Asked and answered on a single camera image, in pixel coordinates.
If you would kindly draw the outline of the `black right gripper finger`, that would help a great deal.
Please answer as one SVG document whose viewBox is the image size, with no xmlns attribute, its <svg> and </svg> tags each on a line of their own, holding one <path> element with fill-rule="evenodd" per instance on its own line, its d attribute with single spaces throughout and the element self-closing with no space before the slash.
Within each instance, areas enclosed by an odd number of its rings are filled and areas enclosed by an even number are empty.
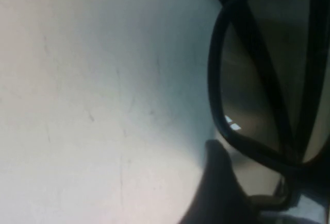
<svg viewBox="0 0 330 224">
<path fill-rule="evenodd" d="M 180 223 L 260 223 L 224 146 L 208 140 L 206 155 L 201 181 Z"/>
</svg>

